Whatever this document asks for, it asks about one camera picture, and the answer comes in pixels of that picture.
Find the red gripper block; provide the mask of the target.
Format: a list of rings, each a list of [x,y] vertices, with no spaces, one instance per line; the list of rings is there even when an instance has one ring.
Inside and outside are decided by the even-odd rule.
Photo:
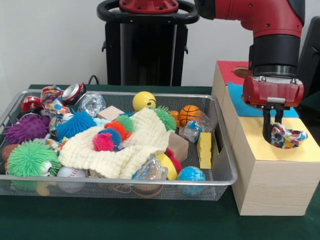
[[[304,85],[297,78],[281,78],[271,76],[247,76],[243,83],[243,101],[253,106],[281,104],[285,108],[297,107],[304,96]],[[282,123],[284,110],[275,110],[275,123]],[[271,142],[271,110],[263,109],[264,139]]]

